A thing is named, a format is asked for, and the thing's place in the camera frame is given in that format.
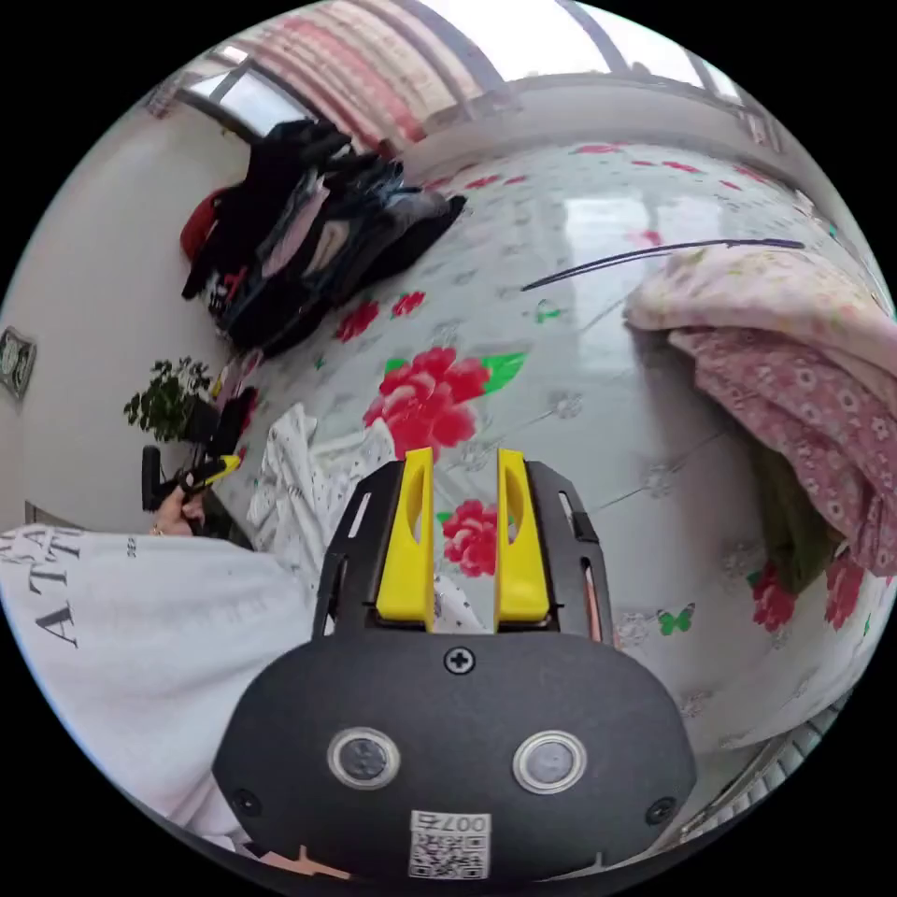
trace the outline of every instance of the floral pink fabric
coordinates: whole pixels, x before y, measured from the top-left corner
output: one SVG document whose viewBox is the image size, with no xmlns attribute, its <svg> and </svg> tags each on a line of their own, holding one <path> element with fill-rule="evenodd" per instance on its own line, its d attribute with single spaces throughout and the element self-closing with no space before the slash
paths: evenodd
<svg viewBox="0 0 897 897">
<path fill-rule="evenodd" d="M 897 573 L 897 322 L 821 256 L 705 247 L 672 256 L 626 318 L 671 330 L 696 384 L 785 455 L 862 567 Z"/>
<path fill-rule="evenodd" d="M 695 382 L 764 445 L 783 454 L 851 555 L 897 573 L 897 421 L 820 352 L 744 328 L 674 331 Z"/>
<path fill-rule="evenodd" d="M 712 246 L 672 255 L 627 300 L 642 330 L 752 327 L 814 346 L 897 417 L 897 321 L 863 283 L 813 252 Z"/>
</svg>

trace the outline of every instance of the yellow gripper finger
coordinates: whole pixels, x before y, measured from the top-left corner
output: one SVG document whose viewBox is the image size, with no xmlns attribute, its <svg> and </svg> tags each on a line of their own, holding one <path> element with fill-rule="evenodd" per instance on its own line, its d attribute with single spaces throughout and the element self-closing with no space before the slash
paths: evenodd
<svg viewBox="0 0 897 897">
<path fill-rule="evenodd" d="M 209 477 L 206 477 L 202 483 L 195 483 L 194 487 L 196 489 L 204 489 L 206 486 L 214 483 L 216 479 L 222 479 L 227 477 L 229 474 L 232 474 L 237 467 L 242 463 L 240 461 L 239 455 L 221 455 L 218 459 L 218 462 L 222 465 L 221 470 L 217 473 L 211 474 Z"/>
<path fill-rule="evenodd" d="M 420 541 L 415 527 L 420 519 Z M 396 623 L 422 623 L 433 631 L 433 450 L 420 448 L 405 456 L 390 546 L 377 613 Z"/>
<path fill-rule="evenodd" d="M 510 541 L 513 515 L 517 534 Z M 500 623 L 540 623 L 548 615 L 548 586 L 533 498 L 523 453 L 498 452 L 498 563 L 495 569 L 495 629 Z"/>
</svg>

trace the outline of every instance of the screw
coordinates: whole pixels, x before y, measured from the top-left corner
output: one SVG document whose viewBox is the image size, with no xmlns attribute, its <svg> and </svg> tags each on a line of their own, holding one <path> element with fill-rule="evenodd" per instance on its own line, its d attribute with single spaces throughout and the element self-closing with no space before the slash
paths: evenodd
<svg viewBox="0 0 897 897">
<path fill-rule="evenodd" d="M 648 812 L 645 814 L 645 822 L 648 825 L 660 825 L 673 815 L 675 809 L 675 797 L 662 797 L 648 808 Z"/>
<path fill-rule="evenodd" d="M 446 669 L 453 676 L 464 676 L 469 673 L 476 664 L 473 651 L 468 648 L 453 648 L 446 652 L 445 665 Z"/>
<path fill-rule="evenodd" d="M 259 799 L 245 788 L 241 788 L 234 795 L 234 804 L 236 808 L 244 816 L 260 816 L 262 814 L 262 803 Z"/>
</svg>

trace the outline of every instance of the person's hand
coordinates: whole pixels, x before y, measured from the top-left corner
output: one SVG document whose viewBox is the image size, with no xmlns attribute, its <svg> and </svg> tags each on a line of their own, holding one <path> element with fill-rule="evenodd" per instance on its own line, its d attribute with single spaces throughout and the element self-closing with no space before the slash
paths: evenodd
<svg viewBox="0 0 897 897">
<path fill-rule="evenodd" d="M 162 502 L 156 514 L 152 531 L 158 535 L 193 535 L 190 520 L 199 520 L 200 526 L 206 522 L 202 493 L 185 502 L 187 496 L 180 486 Z"/>
</svg>

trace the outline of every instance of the picture frame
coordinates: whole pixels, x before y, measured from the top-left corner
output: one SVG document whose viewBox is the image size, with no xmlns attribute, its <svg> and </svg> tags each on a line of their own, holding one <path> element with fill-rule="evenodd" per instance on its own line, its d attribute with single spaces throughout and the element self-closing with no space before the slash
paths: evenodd
<svg viewBox="0 0 897 897">
<path fill-rule="evenodd" d="M 0 335 L 0 383 L 20 402 L 35 369 L 37 343 L 13 327 Z"/>
</svg>

